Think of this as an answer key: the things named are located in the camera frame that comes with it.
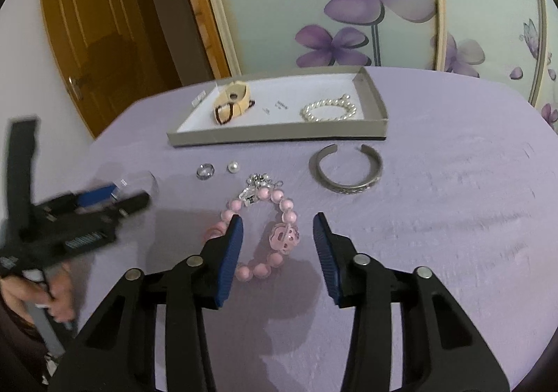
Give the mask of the person's left hand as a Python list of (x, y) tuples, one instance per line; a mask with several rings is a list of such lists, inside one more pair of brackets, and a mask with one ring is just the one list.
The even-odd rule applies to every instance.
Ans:
[(25, 307), (27, 303), (45, 306), (48, 314), (59, 323), (73, 321), (76, 313), (69, 264), (61, 264), (50, 277), (49, 289), (50, 293), (47, 293), (40, 284), (15, 276), (1, 280), (1, 294), (7, 307), (27, 323), (33, 324)]

